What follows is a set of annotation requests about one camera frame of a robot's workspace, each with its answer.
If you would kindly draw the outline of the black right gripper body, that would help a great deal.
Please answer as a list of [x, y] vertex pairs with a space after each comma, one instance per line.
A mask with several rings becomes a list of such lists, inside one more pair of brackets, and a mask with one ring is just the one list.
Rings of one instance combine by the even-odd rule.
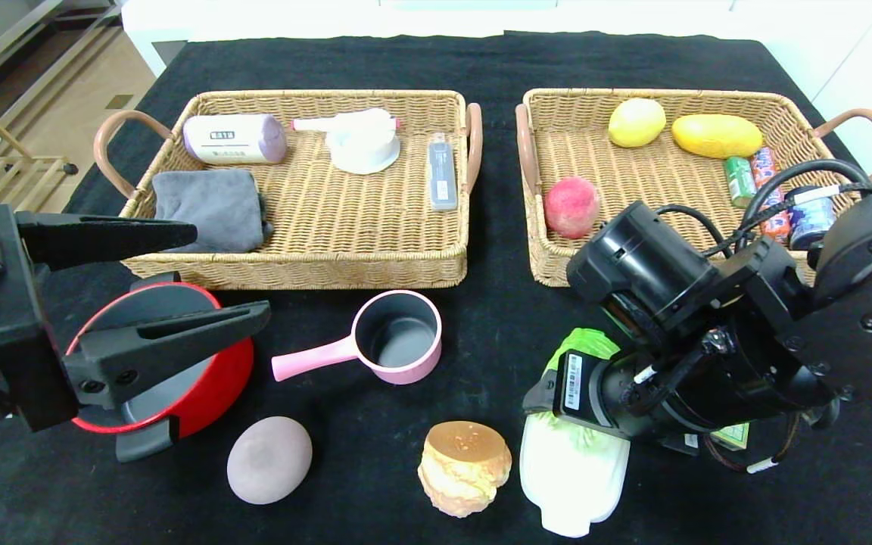
[[644, 350], [608, 358], [567, 350], [559, 359], [553, 412], [561, 420], [626, 441], [657, 441], [650, 414], [634, 413], [649, 397], [634, 379], [651, 362]]

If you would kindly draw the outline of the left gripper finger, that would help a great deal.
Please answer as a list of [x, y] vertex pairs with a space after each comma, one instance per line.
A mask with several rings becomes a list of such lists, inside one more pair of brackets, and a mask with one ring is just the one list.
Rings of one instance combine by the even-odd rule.
[[135, 319], [80, 335], [63, 366], [83, 406], [114, 410], [161, 382], [252, 337], [269, 301]]
[[21, 211], [15, 221], [31, 261], [51, 270], [123, 261], [198, 238], [195, 225], [172, 220]]

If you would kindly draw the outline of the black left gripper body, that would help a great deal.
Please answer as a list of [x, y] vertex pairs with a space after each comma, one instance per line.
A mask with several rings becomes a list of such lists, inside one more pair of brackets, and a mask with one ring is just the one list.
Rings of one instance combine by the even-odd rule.
[[42, 215], [0, 204], [0, 420], [31, 431], [66, 423], [79, 401], [42, 310], [35, 266], [58, 268]]

